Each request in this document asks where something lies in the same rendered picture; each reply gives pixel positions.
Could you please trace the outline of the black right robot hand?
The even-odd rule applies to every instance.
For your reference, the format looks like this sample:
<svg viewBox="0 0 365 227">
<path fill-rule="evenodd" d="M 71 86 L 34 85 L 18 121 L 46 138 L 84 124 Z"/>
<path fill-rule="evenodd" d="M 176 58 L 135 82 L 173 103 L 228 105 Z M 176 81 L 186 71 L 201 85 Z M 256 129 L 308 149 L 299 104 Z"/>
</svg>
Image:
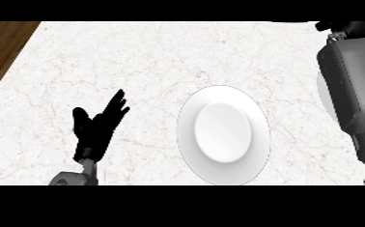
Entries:
<svg viewBox="0 0 365 227">
<path fill-rule="evenodd" d="M 342 40 L 365 38 L 365 21 L 319 21 L 318 31 L 331 30 L 330 37 Z"/>
</svg>

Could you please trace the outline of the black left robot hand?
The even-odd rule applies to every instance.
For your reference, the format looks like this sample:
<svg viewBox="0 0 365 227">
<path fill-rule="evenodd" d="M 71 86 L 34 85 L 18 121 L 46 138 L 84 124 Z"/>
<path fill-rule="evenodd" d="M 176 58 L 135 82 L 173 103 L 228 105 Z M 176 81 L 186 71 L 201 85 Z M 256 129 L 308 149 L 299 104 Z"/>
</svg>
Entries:
<svg viewBox="0 0 365 227">
<path fill-rule="evenodd" d="M 130 111 L 124 96 L 124 91 L 118 90 L 108 102 L 104 112 L 99 113 L 95 118 L 89 117 L 82 107 L 73 109 L 73 131 L 77 137 L 73 159 L 77 162 L 83 159 L 90 159 L 93 162 L 102 160 L 114 131 Z"/>
</svg>

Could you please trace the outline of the white plate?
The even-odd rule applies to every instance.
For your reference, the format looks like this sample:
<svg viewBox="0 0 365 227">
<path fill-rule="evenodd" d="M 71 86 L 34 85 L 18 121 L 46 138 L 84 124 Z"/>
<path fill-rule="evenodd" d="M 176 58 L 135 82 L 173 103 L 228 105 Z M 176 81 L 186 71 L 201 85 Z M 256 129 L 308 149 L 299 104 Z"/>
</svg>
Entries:
<svg viewBox="0 0 365 227">
<path fill-rule="evenodd" d="M 209 86 L 188 99 L 178 123 L 185 163 L 212 184 L 246 184 L 269 157 L 269 125 L 253 98 L 229 86 Z"/>
</svg>

